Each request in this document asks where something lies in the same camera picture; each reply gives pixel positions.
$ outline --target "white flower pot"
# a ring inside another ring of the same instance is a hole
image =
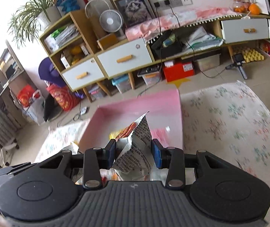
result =
[[[41,12],[37,17],[37,20],[41,25],[41,30],[45,30],[48,26],[54,24],[58,19],[61,18],[61,14],[56,6],[47,8],[46,13],[48,14],[50,20],[44,12]]]

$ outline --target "wooden table leg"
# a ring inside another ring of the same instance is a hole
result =
[[[86,97],[88,98],[88,100],[89,100],[90,102],[93,102],[93,101],[92,101],[92,97],[91,97],[90,93],[88,92],[88,90],[87,90],[85,87],[82,88],[82,90],[83,90],[83,92],[85,93],[85,95],[86,95]]]
[[[234,54],[234,52],[233,52],[233,48],[232,48],[232,46],[228,46],[228,50],[229,50],[229,54],[230,54],[230,57],[231,57],[231,60],[232,60],[232,62],[234,62],[234,60],[233,60],[233,54]]]
[[[130,79],[130,83],[131,83],[132,89],[135,89],[135,82],[134,82],[134,77],[133,77],[133,73],[132,72],[129,72],[128,73],[128,78]]]
[[[97,84],[108,96],[112,96],[112,93],[107,89],[107,87],[102,82],[97,82]]]

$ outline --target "white chair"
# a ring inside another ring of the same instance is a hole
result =
[[[17,145],[17,140],[15,138],[12,138],[7,145],[2,146],[0,144],[0,168],[2,168],[2,165],[9,166],[10,163],[8,162],[9,157],[13,156],[14,150],[9,153],[9,150],[12,149],[19,149],[19,146]]]

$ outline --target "red box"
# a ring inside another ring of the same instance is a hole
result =
[[[167,82],[195,75],[193,64],[191,62],[177,63],[170,67],[165,66],[163,72]]]

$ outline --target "pink cloth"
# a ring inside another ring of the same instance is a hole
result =
[[[208,19],[215,19],[222,16],[239,15],[239,13],[233,12],[227,7],[208,7],[205,9],[194,8],[175,14],[178,17],[180,26]],[[179,27],[176,17],[173,14],[167,14],[165,16],[161,16],[159,19],[152,19],[128,28],[125,30],[125,34],[129,41],[140,37],[143,37],[145,40],[149,40],[159,34],[159,21],[162,32]]]

